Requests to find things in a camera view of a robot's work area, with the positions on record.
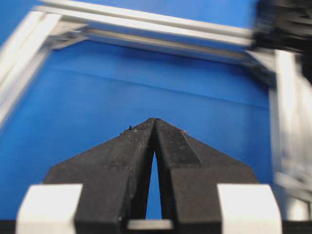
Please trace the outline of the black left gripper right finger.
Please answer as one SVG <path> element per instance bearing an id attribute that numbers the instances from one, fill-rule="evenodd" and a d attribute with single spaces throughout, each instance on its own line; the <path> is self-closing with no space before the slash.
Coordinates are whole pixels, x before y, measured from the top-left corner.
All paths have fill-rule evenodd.
<path id="1" fill-rule="evenodd" d="M 162 217 L 177 234 L 220 234 L 218 183 L 257 184 L 243 162 L 157 118 L 155 153 Z"/>

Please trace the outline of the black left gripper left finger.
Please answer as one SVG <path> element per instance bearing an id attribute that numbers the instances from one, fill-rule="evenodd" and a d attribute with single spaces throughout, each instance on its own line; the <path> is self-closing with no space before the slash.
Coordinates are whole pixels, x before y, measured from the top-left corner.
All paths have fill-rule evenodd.
<path id="1" fill-rule="evenodd" d="M 155 119 L 50 168 L 45 184 L 82 184 L 74 222 L 78 234 L 121 234 L 144 219 L 154 156 Z"/>

